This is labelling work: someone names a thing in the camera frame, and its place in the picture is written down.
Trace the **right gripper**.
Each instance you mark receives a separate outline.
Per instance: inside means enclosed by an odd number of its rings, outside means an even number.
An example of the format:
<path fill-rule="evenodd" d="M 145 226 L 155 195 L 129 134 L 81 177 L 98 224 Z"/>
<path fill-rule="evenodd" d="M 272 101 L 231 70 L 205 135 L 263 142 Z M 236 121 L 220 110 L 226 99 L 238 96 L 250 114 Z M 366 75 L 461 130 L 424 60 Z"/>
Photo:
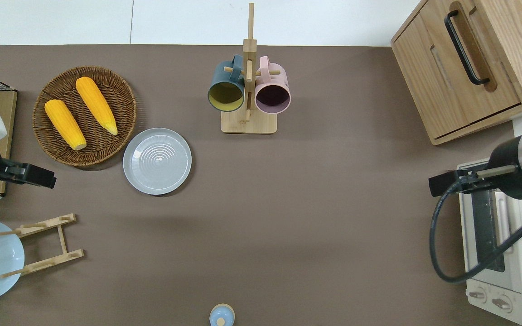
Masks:
<path fill-rule="evenodd" d="M 498 168 L 507 165 L 516 167 L 513 173 L 495 176 L 492 179 L 496 188 L 511 198 L 522 200 L 522 171 L 518 159 L 518 147 L 521 140 L 518 136 L 495 147 L 488 161 L 488 168 Z M 472 169 L 449 170 L 429 178 L 430 193 L 433 197 L 445 194 L 449 187 L 455 184 L 454 192 L 471 194 L 489 189 L 489 181 L 479 179 Z"/>

